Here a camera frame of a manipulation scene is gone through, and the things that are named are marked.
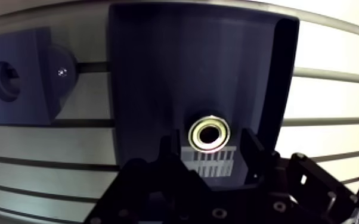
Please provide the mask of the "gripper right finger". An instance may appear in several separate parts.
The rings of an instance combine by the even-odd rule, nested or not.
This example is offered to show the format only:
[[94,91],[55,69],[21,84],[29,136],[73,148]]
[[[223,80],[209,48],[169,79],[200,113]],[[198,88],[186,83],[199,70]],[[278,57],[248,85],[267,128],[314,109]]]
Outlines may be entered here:
[[250,129],[242,130],[241,154],[258,223],[358,223],[359,198],[305,154],[282,158]]

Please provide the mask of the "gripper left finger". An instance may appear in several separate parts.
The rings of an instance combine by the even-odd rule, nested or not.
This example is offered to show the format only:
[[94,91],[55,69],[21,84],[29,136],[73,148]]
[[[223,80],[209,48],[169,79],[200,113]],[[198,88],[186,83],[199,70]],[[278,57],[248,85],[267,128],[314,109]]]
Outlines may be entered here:
[[210,188],[178,155],[180,133],[161,138],[157,159],[129,160],[84,223],[212,223]]

